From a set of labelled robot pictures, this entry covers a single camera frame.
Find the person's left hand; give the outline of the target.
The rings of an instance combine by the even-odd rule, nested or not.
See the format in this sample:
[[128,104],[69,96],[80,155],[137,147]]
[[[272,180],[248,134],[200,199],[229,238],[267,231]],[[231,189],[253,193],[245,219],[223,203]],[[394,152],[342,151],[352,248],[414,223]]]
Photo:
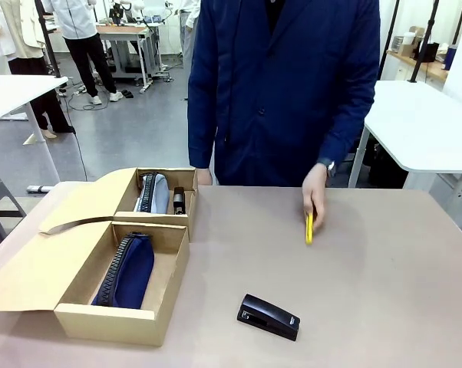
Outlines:
[[313,231],[319,230],[325,220],[325,185],[327,167],[322,163],[315,164],[302,184],[303,209],[305,217],[313,216]]

